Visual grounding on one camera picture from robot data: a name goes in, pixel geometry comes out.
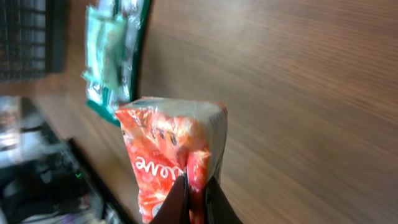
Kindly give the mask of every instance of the desk surface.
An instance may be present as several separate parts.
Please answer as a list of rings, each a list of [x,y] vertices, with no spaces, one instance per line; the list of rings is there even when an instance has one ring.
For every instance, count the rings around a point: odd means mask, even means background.
[[[84,11],[65,72],[0,85],[35,98],[140,220],[120,131],[85,106]],[[222,188],[244,223],[398,219],[397,1],[156,1],[143,95],[225,101]]]

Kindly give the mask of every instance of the black wire rack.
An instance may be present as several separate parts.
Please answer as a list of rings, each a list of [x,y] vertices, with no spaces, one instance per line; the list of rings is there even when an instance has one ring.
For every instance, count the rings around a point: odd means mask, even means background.
[[[66,0],[0,0],[0,82],[62,69],[65,6]]]
[[[0,0],[0,82],[45,76],[46,0]]]

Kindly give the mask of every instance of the chip bag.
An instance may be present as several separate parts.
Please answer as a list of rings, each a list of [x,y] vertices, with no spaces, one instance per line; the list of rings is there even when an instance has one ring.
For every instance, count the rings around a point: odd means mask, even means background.
[[[224,104],[143,98],[116,111],[139,186],[143,222],[150,222],[179,175],[187,173],[192,223],[204,223],[203,192],[220,181],[227,112]]]

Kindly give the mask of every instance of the snack bag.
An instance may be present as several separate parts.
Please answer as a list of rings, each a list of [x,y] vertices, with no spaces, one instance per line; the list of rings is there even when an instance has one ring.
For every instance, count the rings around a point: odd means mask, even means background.
[[[188,174],[190,214],[204,223],[202,190],[215,176],[220,181],[227,112],[205,101],[143,98],[116,111],[140,188],[143,222],[150,222],[175,180]]]
[[[152,0],[97,2],[97,9],[90,6],[86,12],[87,70],[82,75],[87,80],[86,104],[120,126],[114,112],[137,97],[142,43]]]

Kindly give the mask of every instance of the wooden table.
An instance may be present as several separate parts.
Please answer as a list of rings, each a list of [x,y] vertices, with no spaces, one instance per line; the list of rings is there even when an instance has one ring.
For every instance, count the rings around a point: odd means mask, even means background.
[[[120,131],[85,106],[84,11],[34,97],[140,220]],[[222,188],[244,223],[396,223],[398,2],[156,1],[141,93],[228,104]]]

